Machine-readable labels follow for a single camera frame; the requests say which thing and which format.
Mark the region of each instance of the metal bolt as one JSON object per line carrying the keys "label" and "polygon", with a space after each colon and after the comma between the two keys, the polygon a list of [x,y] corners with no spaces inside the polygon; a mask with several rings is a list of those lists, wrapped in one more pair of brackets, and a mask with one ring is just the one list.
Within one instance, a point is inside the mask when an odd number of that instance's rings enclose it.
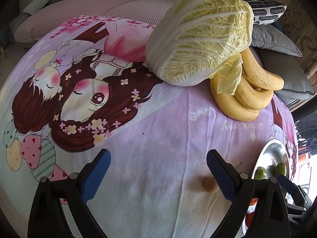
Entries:
{"label": "metal bolt", "polygon": [[246,179],[248,179],[249,176],[248,176],[248,174],[246,174],[246,173],[241,173],[241,174],[240,174],[240,177],[241,177],[242,179],[245,179],[245,180],[246,180]]}
{"label": "metal bolt", "polygon": [[70,179],[76,179],[78,177],[78,173],[71,173],[70,175],[69,175],[69,178]]}
{"label": "metal bolt", "polygon": [[41,178],[40,178],[40,182],[41,183],[45,183],[47,181],[47,177],[46,176],[42,176]]}
{"label": "metal bolt", "polygon": [[277,183],[277,179],[276,179],[275,177],[271,177],[271,178],[270,178],[270,181],[271,181],[272,183]]}

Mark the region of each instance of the green lime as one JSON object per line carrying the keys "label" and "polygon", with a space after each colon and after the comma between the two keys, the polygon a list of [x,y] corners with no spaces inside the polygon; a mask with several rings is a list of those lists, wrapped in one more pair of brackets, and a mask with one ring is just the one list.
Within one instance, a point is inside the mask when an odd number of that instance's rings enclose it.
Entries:
{"label": "green lime", "polygon": [[284,163],[278,164],[275,167],[275,177],[277,177],[278,175],[286,176],[286,166]]}
{"label": "green lime", "polygon": [[266,178],[266,170],[264,167],[259,166],[256,169],[256,174],[254,175],[254,180],[262,180]]}

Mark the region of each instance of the pink blanket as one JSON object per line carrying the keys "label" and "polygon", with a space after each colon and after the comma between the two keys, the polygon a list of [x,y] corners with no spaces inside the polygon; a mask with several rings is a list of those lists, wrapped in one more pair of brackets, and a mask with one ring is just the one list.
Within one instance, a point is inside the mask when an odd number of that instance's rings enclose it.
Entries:
{"label": "pink blanket", "polygon": [[77,17],[43,37],[10,75],[0,93],[0,206],[21,237],[40,177],[79,172],[101,148],[112,163],[88,206],[109,238],[210,237],[229,207],[202,186],[210,149],[250,172],[273,136],[285,144],[294,178],[288,108],[274,96],[256,120],[239,122],[221,112],[208,80],[162,82],[143,63],[154,28]]}

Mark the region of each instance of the stainless steel plate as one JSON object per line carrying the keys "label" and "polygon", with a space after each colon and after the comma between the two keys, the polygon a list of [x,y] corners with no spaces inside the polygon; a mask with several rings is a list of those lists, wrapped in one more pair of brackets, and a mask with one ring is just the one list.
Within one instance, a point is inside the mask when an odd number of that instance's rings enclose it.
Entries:
{"label": "stainless steel plate", "polygon": [[252,172],[252,179],[254,179],[256,169],[259,166],[266,169],[266,179],[270,177],[275,177],[275,167],[280,163],[285,164],[286,177],[289,179],[289,157],[287,155],[286,148],[279,140],[271,139],[265,144],[258,157],[258,160]]}

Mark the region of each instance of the black and white patterned pillow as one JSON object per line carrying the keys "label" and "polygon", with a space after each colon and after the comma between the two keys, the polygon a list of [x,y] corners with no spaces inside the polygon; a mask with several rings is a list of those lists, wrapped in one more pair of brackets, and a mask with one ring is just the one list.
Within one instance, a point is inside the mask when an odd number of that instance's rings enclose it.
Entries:
{"label": "black and white patterned pillow", "polygon": [[254,24],[269,25],[282,16],[286,5],[273,0],[242,0],[247,2],[254,14]]}

